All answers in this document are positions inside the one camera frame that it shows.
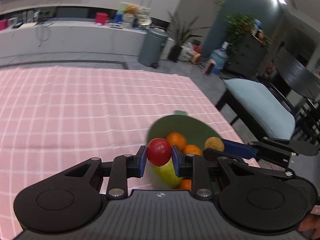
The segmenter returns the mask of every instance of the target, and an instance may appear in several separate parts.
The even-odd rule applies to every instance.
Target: ceiling
[[[320,0],[285,0],[287,19],[297,29],[320,43]]]

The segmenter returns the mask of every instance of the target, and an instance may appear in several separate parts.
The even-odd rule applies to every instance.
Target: red tomato
[[[154,166],[163,166],[171,158],[171,145],[165,139],[153,139],[147,146],[147,158]]]

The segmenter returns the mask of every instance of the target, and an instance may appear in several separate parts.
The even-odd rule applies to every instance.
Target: trash can lid
[[[164,30],[160,30],[160,29],[149,29],[149,35],[157,38],[161,38],[164,40],[167,39],[169,36]]]

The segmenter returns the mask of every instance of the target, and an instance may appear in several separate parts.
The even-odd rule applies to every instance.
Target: blue cushion
[[[261,83],[246,79],[225,80],[231,94],[272,138],[290,139],[295,121],[271,92]]]

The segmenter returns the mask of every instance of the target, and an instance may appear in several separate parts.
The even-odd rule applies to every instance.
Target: green basket
[[[175,111],[157,120],[149,129],[147,144],[155,138],[164,138],[171,132],[181,133],[187,140],[187,144],[197,145],[202,151],[204,143],[210,137],[221,136],[207,124],[187,116],[186,112]]]

